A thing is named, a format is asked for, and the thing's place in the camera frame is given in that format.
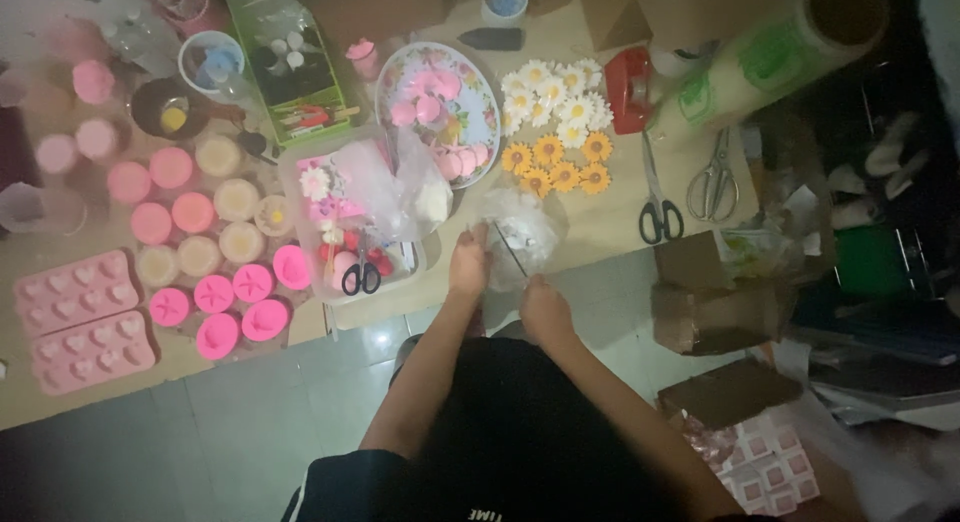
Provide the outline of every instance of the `floral plate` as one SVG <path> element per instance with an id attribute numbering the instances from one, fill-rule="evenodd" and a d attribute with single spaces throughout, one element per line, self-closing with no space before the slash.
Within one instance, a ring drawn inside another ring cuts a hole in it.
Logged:
<path id="1" fill-rule="evenodd" d="M 432 42 L 417 42 L 394 53 L 383 66 L 376 82 L 376 119 L 384 128 L 395 128 L 390 108 L 402 98 L 403 87 L 409 86 L 414 76 L 425 70 L 447 70 L 461 81 L 460 94 L 443 103 L 445 117 L 427 125 L 414 123 L 420 139 L 430 144 L 460 145 L 483 143 L 489 150 L 489 159 L 468 177 L 457 177 L 450 187 L 459 190 L 479 181 L 490 168 L 500 149 L 500 110 L 490 84 L 476 66 L 455 49 Z"/>

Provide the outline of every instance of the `plastic bag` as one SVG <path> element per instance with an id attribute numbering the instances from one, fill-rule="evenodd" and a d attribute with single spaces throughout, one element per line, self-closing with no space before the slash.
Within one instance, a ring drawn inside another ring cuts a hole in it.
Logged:
<path id="1" fill-rule="evenodd" d="M 508 292 L 526 286 L 526 277 L 500 238 L 497 223 L 516 259 L 528 275 L 543 272 L 553 251 L 560 244 L 557 223 L 544 212 L 536 197 L 517 188 L 501 188 L 488 192 L 478 210 L 479 221 L 490 224 L 486 247 L 492 255 L 489 287 Z"/>
<path id="2" fill-rule="evenodd" d="M 394 176 L 373 141 L 343 147 L 339 156 L 349 160 L 341 169 L 344 195 L 366 211 L 370 229 L 381 240 L 423 240 L 450 216 L 453 192 L 413 129 L 397 131 L 396 153 Z"/>

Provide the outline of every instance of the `tiled floor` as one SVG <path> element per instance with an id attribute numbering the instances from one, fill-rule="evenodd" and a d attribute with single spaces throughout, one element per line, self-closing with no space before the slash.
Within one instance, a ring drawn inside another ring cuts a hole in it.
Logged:
<path id="1" fill-rule="evenodd" d="M 583 341 L 648 401 L 736 359 L 654 344 L 653 254 L 552 277 Z M 519 295 L 485 302 L 493 331 Z M 397 347 L 437 307 L 218 367 L 0 433 L 0 520 L 267 522 L 306 465 L 356 448 L 387 390 Z M 32 515 L 14 510 L 26 505 Z"/>

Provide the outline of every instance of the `red tape dispenser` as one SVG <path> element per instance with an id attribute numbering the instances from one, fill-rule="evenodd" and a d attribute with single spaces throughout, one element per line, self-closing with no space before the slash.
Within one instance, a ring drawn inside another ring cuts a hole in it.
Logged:
<path id="1" fill-rule="evenodd" d="M 647 93 L 652 68 L 645 47 L 625 49 L 604 66 L 606 97 L 617 135 L 636 134 L 646 127 L 653 113 Z"/>

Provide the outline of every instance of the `pink silicone mold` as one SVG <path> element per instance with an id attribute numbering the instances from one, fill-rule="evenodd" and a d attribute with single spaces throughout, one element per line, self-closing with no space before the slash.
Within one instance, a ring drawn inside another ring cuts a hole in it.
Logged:
<path id="1" fill-rule="evenodd" d="M 218 274 L 204 277 L 193 290 L 193 302 L 206 313 L 225 311 L 234 303 L 234 285 Z"/>
<path id="2" fill-rule="evenodd" d="M 243 316 L 243 335 L 254 342 L 269 340 L 283 331 L 290 310 L 280 301 L 268 299 L 249 307 Z"/>
<path id="3" fill-rule="evenodd" d="M 197 351 L 208 360 L 217 360 L 234 350 L 240 339 L 240 322 L 226 313 L 211 315 L 197 331 Z"/>
<path id="4" fill-rule="evenodd" d="M 31 344 L 33 375 L 40 390 L 55 396 L 150 368 L 157 355 L 143 315 L 130 310 Z"/>
<path id="5" fill-rule="evenodd" d="M 274 292 L 274 277 L 263 265 L 244 265 L 233 275 L 233 292 L 245 303 L 258 303 Z"/>
<path id="6" fill-rule="evenodd" d="M 140 303 L 120 250 L 25 276 L 13 283 L 16 312 L 31 337 L 129 310 Z"/>
<path id="7" fill-rule="evenodd" d="M 310 273 L 307 271 L 306 258 L 300 246 L 288 244 L 273 254 L 273 273 L 280 283 L 300 291 L 310 285 Z"/>
<path id="8" fill-rule="evenodd" d="M 186 293 L 174 287 L 163 288 L 150 299 L 150 319 L 162 327 L 183 323 L 188 313 L 190 300 Z"/>

